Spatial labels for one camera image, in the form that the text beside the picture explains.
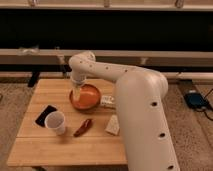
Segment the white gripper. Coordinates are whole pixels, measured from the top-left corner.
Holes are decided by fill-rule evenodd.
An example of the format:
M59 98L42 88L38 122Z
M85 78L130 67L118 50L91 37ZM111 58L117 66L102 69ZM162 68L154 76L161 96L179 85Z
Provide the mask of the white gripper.
M72 72L70 79L74 83L73 85L73 100L79 101L81 96L81 85L85 82L86 76Z

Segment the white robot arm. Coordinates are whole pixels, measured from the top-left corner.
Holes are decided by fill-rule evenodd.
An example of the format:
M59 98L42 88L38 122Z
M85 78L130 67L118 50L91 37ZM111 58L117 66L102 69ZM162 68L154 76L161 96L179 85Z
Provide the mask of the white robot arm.
M115 84L115 108L129 171L180 171L162 99L166 77L155 70L103 63L90 52L69 59L70 79L81 85L89 75Z

